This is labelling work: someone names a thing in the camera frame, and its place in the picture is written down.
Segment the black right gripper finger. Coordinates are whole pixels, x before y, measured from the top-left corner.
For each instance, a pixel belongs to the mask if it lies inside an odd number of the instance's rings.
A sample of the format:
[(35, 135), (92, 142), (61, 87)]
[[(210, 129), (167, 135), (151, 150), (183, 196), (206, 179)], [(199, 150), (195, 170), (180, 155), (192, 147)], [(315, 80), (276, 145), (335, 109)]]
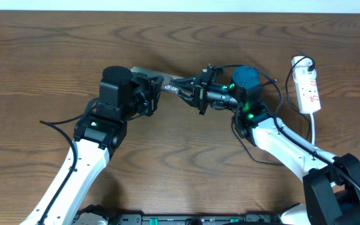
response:
[(192, 91), (194, 89), (194, 81), (193, 77), (191, 78), (181, 78), (181, 79), (172, 79), (169, 84), (177, 89)]
[(196, 102), (194, 100), (194, 95), (191, 92), (188, 91), (184, 91), (184, 90), (179, 90), (177, 92), (177, 95), (183, 100), (185, 101), (189, 106), (195, 106)]

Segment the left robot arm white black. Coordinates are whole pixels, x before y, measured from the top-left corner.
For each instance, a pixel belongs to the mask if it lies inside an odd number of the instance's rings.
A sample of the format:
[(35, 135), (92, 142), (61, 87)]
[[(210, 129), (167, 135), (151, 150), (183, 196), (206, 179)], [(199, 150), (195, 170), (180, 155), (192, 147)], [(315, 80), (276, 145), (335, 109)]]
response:
[(57, 122), (46, 125), (69, 144), (67, 156), (46, 193), (24, 224), (71, 224), (92, 183), (108, 165), (127, 134), (128, 121), (152, 116), (164, 77), (109, 66), (102, 72), (99, 96), (76, 118), (69, 137)]

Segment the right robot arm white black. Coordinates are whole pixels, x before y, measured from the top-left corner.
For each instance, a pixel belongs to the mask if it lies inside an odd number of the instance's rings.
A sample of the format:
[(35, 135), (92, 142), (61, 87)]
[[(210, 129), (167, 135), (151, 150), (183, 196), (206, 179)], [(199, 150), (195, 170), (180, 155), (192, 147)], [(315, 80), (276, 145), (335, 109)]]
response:
[(238, 138), (265, 150), (303, 183), (305, 203), (279, 214), (282, 224), (360, 224), (360, 161), (324, 151), (290, 130), (262, 99), (263, 72), (235, 65), (231, 83), (215, 81), (221, 67), (209, 66), (200, 76), (172, 79), (166, 89), (204, 114), (207, 107), (233, 111), (231, 126)]

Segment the white power strip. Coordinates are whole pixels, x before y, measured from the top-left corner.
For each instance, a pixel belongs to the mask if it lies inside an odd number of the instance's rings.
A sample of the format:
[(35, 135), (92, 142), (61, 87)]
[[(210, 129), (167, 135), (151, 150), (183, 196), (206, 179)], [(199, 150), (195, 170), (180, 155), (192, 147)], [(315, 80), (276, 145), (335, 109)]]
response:
[(313, 114), (321, 109), (317, 72), (312, 59), (295, 56), (292, 61), (292, 78), (296, 88), (299, 112)]

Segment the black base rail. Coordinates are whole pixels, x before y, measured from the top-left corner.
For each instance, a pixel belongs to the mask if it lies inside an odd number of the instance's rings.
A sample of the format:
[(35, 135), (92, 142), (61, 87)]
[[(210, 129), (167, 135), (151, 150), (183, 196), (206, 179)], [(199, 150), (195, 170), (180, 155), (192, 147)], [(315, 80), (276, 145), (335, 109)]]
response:
[(278, 215), (248, 214), (144, 214), (142, 211), (112, 211), (100, 205), (89, 205), (72, 220), (78, 225), (189, 225), (189, 224), (282, 224)]

